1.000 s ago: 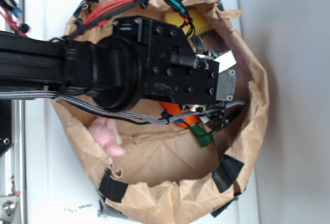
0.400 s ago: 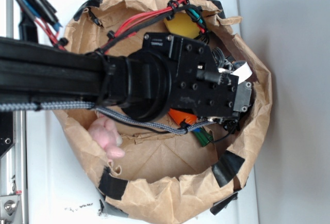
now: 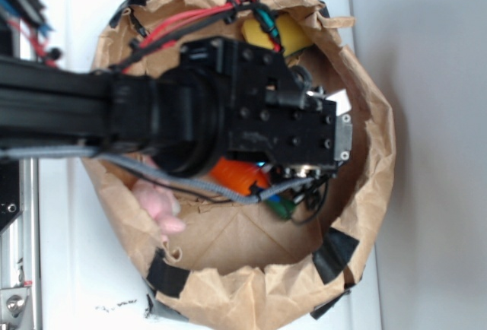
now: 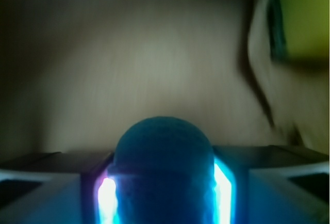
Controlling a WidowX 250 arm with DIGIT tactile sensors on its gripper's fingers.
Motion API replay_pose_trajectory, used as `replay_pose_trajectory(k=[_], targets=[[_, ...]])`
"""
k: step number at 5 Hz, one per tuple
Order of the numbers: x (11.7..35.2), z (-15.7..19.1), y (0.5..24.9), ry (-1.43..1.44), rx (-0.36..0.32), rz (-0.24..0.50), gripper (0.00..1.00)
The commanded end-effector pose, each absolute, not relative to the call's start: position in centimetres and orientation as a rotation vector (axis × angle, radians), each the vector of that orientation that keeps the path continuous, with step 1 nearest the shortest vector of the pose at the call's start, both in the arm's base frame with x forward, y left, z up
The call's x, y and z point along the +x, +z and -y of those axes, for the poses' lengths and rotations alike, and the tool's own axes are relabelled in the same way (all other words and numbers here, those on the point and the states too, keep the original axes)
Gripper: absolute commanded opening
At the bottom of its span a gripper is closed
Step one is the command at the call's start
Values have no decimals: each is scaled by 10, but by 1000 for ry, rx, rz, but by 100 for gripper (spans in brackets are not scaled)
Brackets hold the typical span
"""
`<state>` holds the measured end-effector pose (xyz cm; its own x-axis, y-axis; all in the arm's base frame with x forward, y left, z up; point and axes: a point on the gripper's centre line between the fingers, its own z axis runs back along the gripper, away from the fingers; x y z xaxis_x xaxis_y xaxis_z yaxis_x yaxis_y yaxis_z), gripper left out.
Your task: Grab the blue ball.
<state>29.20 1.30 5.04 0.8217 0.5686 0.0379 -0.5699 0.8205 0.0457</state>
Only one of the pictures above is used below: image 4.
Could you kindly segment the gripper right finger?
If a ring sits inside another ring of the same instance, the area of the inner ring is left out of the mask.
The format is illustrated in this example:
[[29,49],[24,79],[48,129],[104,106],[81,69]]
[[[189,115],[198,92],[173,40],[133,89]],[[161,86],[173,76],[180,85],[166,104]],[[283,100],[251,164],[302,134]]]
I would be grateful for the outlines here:
[[329,156],[299,146],[214,147],[216,223],[329,223]]

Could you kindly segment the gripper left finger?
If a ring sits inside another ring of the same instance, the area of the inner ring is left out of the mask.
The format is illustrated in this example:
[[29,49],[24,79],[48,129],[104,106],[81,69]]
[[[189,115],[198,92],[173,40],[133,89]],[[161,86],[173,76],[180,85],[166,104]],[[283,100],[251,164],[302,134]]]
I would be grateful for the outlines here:
[[1,223],[118,223],[112,152],[31,153],[1,163]]

